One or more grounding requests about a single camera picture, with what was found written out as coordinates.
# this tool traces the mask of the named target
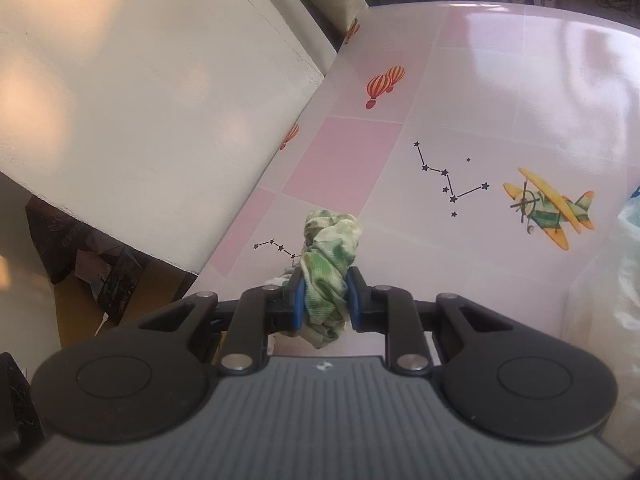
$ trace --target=star constellation print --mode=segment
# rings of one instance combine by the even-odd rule
[[[460,194],[456,194],[453,190],[453,186],[451,185],[451,177],[450,177],[450,173],[449,171],[447,171],[447,169],[445,168],[444,170],[437,170],[436,168],[432,168],[431,166],[429,166],[425,161],[424,161],[424,157],[422,156],[422,150],[420,149],[420,142],[418,142],[417,140],[414,142],[414,146],[418,149],[418,155],[420,155],[420,161],[422,162],[422,170],[423,171],[434,171],[435,173],[439,173],[440,176],[444,176],[447,179],[447,185],[444,186],[442,188],[442,192],[443,193],[447,193],[447,195],[449,196],[449,202],[450,203],[456,203],[459,199],[461,199],[463,196],[466,196],[470,193],[473,193],[474,191],[478,191],[479,189],[484,189],[487,190],[489,189],[489,184],[488,183],[484,183],[484,184],[480,184],[480,186],[477,186],[473,189],[470,189],[468,191],[465,191],[464,193],[460,193]],[[467,162],[471,162],[471,158],[467,157],[466,158]],[[451,217],[455,218],[458,216],[458,213],[453,211],[451,213]]]
[[[293,260],[295,260],[297,257],[299,257],[299,254],[294,254],[294,253],[290,253],[289,251],[287,251],[284,246],[276,243],[276,241],[272,238],[271,240],[269,240],[268,242],[262,242],[261,244],[254,244],[254,250],[262,247],[263,245],[270,245],[270,246],[274,246],[276,248],[278,248],[278,251],[281,253],[287,253],[289,255],[289,258],[291,258],[291,265],[293,266]]]

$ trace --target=crumpled fabric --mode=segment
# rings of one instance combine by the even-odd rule
[[[561,338],[613,371],[618,401],[602,437],[640,463],[640,196],[626,203],[599,256],[572,284]]]
[[[306,285],[305,322],[302,329],[286,335],[299,335],[315,348],[338,339],[349,319],[345,277],[356,257],[361,234],[362,226],[353,215],[321,209],[306,216],[300,256]],[[267,283],[286,286],[293,271],[290,267]]]

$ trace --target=orange striped balloon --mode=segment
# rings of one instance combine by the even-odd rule
[[[391,85],[386,89],[387,92],[391,92],[394,89],[394,85],[404,77],[404,66],[396,65],[386,71],[386,74],[391,79]]]
[[[351,23],[351,27],[349,27],[349,30],[347,30],[347,35],[344,38],[344,44],[349,43],[349,40],[351,39],[351,37],[360,30],[360,24],[358,23],[358,20],[355,19],[353,20],[353,23]]]
[[[366,108],[371,110],[376,105],[376,98],[382,95],[391,85],[391,78],[386,74],[375,76],[367,85],[367,94],[371,99],[367,101]]]
[[[287,134],[287,136],[282,141],[282,144],[280,145],[280,149],[284,150],[284,147],[287,145],[287,142],[289,142],[291,139],[293,139],[293,137],[295,137],[298,134],[299,131],[300,131],[299,124],[298,123],[294,124],[291,127],[291,129],[289,130],[289,133]]]

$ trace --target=metal screw head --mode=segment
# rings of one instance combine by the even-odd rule
[[[429,360],[420,354],[404,354],[398,358],[398,366],[404,370],[418,372],[429,366]]]
[[[227,370],[246,370],[254,363],[247,354],[228,354],[221,360],[220,364]]]

